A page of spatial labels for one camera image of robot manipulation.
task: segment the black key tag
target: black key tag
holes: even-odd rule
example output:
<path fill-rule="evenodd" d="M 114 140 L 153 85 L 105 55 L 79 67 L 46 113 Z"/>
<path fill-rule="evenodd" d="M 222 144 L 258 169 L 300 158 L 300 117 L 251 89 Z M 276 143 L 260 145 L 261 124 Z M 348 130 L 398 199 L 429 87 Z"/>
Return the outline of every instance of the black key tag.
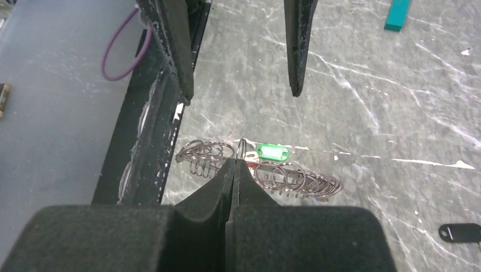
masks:
<path fill-rule="evenodd" d="M 439 236 L 448 243 L 481 242 L 481 226 L 474 223 L 444 224 L 439 227 Z"/>

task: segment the cable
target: cable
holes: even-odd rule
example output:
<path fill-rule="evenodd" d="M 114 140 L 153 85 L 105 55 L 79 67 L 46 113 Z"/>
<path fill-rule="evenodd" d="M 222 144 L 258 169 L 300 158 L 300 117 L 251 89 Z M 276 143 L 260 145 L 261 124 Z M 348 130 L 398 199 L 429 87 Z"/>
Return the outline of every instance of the cable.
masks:
<path fill-rule="evenodd" d="M 144 44 L 142 45 L 142 48 L 140 49 L 140 52 L 138 52 L 137 57 L 134 59 L 134 62 L 132 63 L 132 65 L 118 76 L 107 75 L 106 73 L 107 56 L 108 56 L 108 53 L 110 52 L 110 49 L 112 48 L 113 42 L 115 41 L 117 36 L 120 34 L 120 32 L 124 29 L 124 27 L 129 23 L 129 21 L 135 16 L 137 11 L 138 11 L 138 8 L 134 8 L 134 10 L 132 10 L 132 12 L 129 14 L 129 16 L 127 16 L 127 18 L 125 18 L 125 20 L 119 26 L 117 31 L 113 34 L 112 38 L 107 44 L 106 50 L 102 57 L 102 63 L 100 65 L 100 69 L 102 70 L 102 76 L 108 81 L 117 81 L 122 78 L 125 78 L 130 72 L 132 72 L 132 70 L 134 70 L 134 68 L 138 65 L 138 63 L 144 56 L 145 52 L 147 51 L 147 47 L 149 46 L 149 42 L 150 42 L 150 37 L 152 35 L 152 28 L 149 23 L 147 24 L 147 34 L 145 35 Z"/>

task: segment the small cylindrical object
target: small cylindrical object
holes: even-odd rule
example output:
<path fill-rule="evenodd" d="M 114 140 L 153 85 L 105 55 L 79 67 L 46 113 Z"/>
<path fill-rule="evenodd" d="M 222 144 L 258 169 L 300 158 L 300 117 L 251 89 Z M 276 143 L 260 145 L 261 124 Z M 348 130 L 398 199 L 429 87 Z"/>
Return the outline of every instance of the small cylindrical object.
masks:
<path fill-rule="evenodd" d="M 9 99 L 10 90 L 12 90 L 12 85 L 8 83 L 0 84 L 0 118 L 3 117 L 3 111 Z"/>

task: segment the teal block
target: teal block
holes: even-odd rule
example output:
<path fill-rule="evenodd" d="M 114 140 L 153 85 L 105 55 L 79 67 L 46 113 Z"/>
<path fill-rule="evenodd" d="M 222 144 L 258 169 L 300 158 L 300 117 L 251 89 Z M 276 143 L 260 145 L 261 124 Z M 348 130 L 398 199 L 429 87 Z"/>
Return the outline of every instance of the teal block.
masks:
<path fill-rule="evenodd" d="M 384 29 L 399 32 L 406 21 L 407 11 L 411 0 L 393 0 L 387 15 Z"/>

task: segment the green key tag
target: green key tag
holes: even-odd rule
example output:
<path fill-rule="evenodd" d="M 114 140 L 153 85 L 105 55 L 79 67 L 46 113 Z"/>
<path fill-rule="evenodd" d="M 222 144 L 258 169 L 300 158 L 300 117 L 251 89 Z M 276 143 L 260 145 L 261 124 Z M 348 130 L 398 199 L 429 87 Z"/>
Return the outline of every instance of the green key tag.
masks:
<path fill-rule="evenodd" d="M 259 154 L 260 158 L 277 160 L 278 162 L 283 162 L 289 157 L 289 151 L 284 146 L 275 146 L 267 143 L 261 143 L 257 146 L 257 154 Z"/>

